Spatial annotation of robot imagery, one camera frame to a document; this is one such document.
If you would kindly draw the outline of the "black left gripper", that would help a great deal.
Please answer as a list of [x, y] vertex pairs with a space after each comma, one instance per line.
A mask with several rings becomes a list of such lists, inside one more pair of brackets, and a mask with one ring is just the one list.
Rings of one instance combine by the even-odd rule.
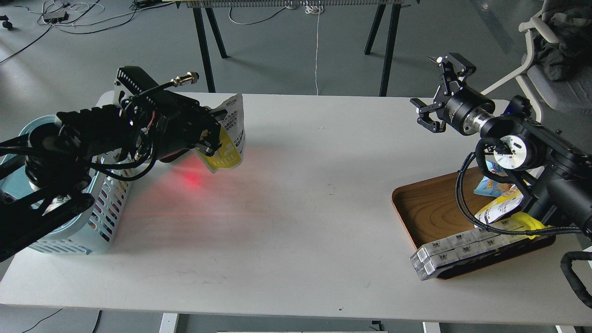
[[221, 122], [228, 110], [214, 110], [171, 91], [198, 80], [199, 74], [189, 71], [158, 84], [140, 66], [117, 69], [114, 84], [120, 87], [114, 101], [150, 140], [157, 160], [181, 149], [193, 149], [206, 157], [220, 149]]

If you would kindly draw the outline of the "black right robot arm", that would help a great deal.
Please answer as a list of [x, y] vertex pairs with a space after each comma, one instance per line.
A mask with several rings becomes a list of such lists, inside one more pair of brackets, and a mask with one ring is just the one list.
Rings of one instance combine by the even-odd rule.
[[468, 166], [476, 161], [482, 175], [498, 183], [514, 184], [523, 194], [521, 211], [542, 223], [525, 230], [526, 236], [582, 234], [591, 237], [591, 157], [531, 118], [530, 101], [516, 95], [505, 112], [494, 116], [495, 104], [470, 88], [466, 79], [476, 66], [458, 53], [431, 57], [438, 66], [440, 84], [432, 104], [418, 98], [417, 122], [432, 133], [450, 126], [463, 136], [478, 134], [474, 152], [459, 169], [456, 203], [472, 224], [498, 234], [470, 212], [463, 194]]

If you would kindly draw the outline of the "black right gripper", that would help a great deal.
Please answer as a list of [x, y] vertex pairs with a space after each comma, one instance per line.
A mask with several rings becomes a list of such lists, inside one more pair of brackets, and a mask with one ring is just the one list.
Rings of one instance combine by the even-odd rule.
[[[429, 56], [429, 61], [438, 66], [440, 85], [434, 96], [435, 103], [427, 105], [419, 98], [410, 99], [416, 107], [417, 123], [432, 133], [443, 133], [449, 124], [461, 135], [480, 133], [493, 118], [495, 103], [470, 88], [464, 80], [476, 72], [476, 65], [459, 53]], [[431, 118], [435, 112], [440, 122]]]

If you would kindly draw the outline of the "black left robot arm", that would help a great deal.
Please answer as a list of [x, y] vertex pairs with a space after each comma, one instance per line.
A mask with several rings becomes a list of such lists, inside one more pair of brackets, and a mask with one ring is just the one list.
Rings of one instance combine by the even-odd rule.
[[2, 179], [24, 167], [34, 191], [21, 198], [1, 191], [1, 260], [95, 204], [86, 192], [91, 169], [131, 182], [156, 161], [172, 162], [190, 149], [212, 157], [222, 146], [228, 111], [169, 90], [198, 78], [188, 72], [157, 84], [141, 67], [121, 66], [114, 82], [120, 92], [112, 104], [58, 112], [54, 122], [2, 142], [2, 156], [11, 156], [1, 164]]

